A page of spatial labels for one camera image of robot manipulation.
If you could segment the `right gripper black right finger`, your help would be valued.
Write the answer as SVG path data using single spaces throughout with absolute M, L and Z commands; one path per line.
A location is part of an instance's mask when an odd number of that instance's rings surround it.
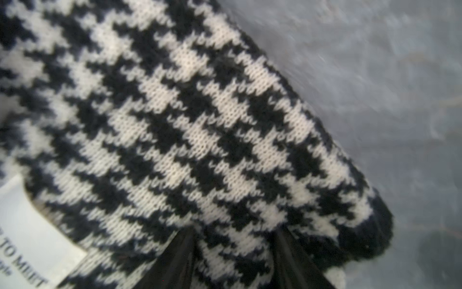
M 300 242 L 281 226 L 273 237 L 274 278 L 280 289 L 333 289 Z

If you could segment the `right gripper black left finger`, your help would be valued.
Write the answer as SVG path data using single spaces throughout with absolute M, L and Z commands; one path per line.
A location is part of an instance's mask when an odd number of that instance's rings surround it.
M 181 229 L 135 289 L 188 289 L 194 269 L 196 231 Z

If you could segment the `black white houndstooth scarf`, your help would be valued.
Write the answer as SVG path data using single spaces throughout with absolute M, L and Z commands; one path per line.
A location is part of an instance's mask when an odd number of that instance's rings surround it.
M 389 247 L 379 192 L 216 1 L 2 1 L 1 182 L 131 289 L 183 227 L 194 289 L 273 289 L 286 225 L 337 289 Z

